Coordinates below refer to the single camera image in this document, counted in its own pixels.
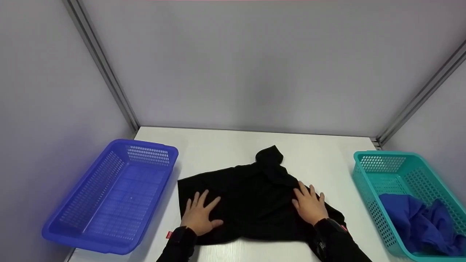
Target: tabletop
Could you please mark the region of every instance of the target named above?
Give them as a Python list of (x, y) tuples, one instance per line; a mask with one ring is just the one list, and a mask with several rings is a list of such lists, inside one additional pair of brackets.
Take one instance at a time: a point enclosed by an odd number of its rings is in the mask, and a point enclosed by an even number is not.
[[(345, 216), (348, 230), (361, 250), (375, 262), (405, 261), (384, 248), (377, 229), (351, 179), (356, 151), (375, 150), (369, 138), (141, 127), (136, 140), (172, 145), (179, 156), (172, 176), (141, 244), (127, 255), (101, 254), (77, 248), (69, 262), (154, 262), (179, 226), (178, 179), (255, 161), (261, 149), (276, 145), (288, 173), (325, 192), (325, 200)], [(196, 247), (193, 262), (318, 262), (302, 242), (238, 239)]]

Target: black sleeve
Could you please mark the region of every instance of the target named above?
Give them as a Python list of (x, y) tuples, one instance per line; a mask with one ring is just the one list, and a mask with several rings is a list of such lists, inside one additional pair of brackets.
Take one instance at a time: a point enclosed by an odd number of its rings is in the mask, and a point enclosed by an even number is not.
[(316, 244), (320, 259), (325, 262), (371, 262), (364, 252), (353, 241), (346, 229), (341, 230), (327, 220), (319, 221), (315, 226), (317, 231)]
[(174, 244), (168, 241), (157, 262), (187, 262), (194, 253), (194, 245), (194, 242)]

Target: teal plastic basket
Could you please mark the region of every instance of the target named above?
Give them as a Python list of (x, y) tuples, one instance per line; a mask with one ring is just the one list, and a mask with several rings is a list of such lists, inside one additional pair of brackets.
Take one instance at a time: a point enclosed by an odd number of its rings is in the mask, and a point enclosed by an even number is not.
[(466, 256), (411, 253), (403, 244), (379, 195), (409, 194), (427, 205), (441, 199), (454, 220), (458, 233), (466, 235), (466, 211), (427, 161), (415, 153), (365, 151), (354, 154), (353, 180), (387, 250), (397, 257), (417, 262), (466, 262)]

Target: plastic basket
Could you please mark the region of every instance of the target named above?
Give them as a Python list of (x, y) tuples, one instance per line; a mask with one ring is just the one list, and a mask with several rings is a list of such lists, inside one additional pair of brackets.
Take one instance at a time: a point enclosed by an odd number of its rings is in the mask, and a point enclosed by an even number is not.
[(124, 255), (142, 240), (173, 170), (172, 146), (111, 142), (42, 229), (60, 244)]
[(466, 256), (410, 253), (379, 199), (379, 195), (384, 193), (409, 194), (428, 206), (441, 199), (454, 220), (455, 230), (466, 234), (464, 207), (421, 156), (408, 152), (366, 151), (356, 152), (354, 159), (353, 180), (385, 247), (392, 255), (409, 257), (417, 262), (466, 262)]

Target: blue cloth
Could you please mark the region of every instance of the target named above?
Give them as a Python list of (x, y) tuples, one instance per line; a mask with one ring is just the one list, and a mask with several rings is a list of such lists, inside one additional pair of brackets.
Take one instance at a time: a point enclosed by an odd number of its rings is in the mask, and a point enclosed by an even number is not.
[(426, 207), (410, 195), (382, 194), (380, 200), (411, 253), (432, 249), (449, 256), (465, 253), (466, 237), (455, 232), (442, 201), (437, 199)]

